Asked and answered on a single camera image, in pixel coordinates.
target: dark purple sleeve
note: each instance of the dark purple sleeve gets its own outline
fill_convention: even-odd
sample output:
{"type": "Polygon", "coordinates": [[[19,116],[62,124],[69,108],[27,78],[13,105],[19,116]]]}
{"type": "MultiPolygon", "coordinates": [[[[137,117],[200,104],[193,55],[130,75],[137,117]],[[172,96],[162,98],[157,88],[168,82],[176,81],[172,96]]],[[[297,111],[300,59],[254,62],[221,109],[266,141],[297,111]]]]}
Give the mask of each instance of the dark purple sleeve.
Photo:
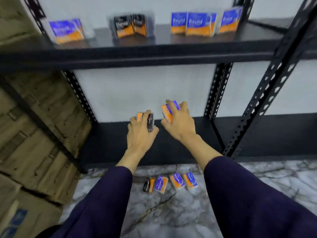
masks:
{"type": "Polygon", "coordinates": [[[317,236],[317,217],[228,157],[204,170],[208,196],[224,238],[317,236]]]}
{"type": "Polygon", "coordinates": [[[131,186],[128,168],[110,168],[51,237],[120,237],[131,186]]]}

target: black metal upright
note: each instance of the black metal upright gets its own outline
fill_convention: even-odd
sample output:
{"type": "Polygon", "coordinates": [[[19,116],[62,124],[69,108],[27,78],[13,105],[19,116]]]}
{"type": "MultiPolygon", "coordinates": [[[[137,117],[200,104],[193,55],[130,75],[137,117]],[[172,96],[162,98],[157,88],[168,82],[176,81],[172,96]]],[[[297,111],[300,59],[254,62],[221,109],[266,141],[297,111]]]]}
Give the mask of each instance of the black metal upright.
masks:
{"type": "Polygon", "coordinates": [[[283,87],[308,43],[317,37],[316,4],[317,0],[303,1],[232,134],[231,140],[226,144],[224,155],[233,159],[238,156],[248,142],[259,117],[265,114],[283,87]]]}

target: lower shelf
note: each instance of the lower shelf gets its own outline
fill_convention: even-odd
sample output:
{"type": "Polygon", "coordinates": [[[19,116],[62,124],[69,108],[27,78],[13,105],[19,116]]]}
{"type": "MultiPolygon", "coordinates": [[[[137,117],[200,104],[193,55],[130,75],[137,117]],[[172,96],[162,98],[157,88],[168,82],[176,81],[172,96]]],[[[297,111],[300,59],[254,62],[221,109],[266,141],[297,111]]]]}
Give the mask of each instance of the lower shelf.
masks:
{"type": "MultiPolygon", "coordinates": [[[[264,115],[235,158],[237,161],[316,159],[317,113],[264,115]]],[[[215,126],[227,145],[240,117],[220,117],[215,126]]]]}
{"type": "MultiPolygon", "coordinates": [[[[196,132],[214,149],[222,152],[212,124],[205,117],[195,117],[196,132]]],[[[99,123],[93,126],[83,146],[79,163],[85,168],[106,168],[115,165],[126,150],[129,122],[99,123]]],[[[151,149],[140,165],[167,165],[196,163],[190,152],[155,120],[160,129],[151,149]]]]}

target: floor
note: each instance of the floor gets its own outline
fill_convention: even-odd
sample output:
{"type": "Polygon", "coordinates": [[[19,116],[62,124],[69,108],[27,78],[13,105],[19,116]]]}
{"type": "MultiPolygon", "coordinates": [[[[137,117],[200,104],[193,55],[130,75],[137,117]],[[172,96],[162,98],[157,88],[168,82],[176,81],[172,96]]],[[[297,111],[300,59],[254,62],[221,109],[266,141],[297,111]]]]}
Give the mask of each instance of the floor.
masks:
{"type": "MultiPolygon", "coordinates": [[[[240,163],[259,179],[296,200],[317,215],[317,160],[240,163]]],[[[64,208],[60,222],[98,182],[105,170],[91,169],[82,176],[71,204],[64,208]]],[[[209,202],[201,169],[195,164],[139,167],[133,177],[121,237],[213,237],[221,238],[209,202]],[[176,192],[171,182],[165,193],[142,192],[146,177],[193,172],[198,189],[176,192]]]]}

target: black and orange package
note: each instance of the black and orange package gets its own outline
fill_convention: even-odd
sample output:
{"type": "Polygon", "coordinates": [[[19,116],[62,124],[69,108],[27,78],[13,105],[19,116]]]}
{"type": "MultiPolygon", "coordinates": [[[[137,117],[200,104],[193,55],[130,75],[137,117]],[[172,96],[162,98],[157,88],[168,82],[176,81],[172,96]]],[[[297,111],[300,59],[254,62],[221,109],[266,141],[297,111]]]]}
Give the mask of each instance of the black and orange package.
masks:
{"type": "Polygon", "coordinates": [[[122,38],[134,34],[132,15],[115,16],[110,20],[114,38],[122,38]]]}
{"type": "Polygon", "coordinates": [[[134,32],[145,37],[154,36],[154,18],[150,15],[133,14],[134,32]]]}

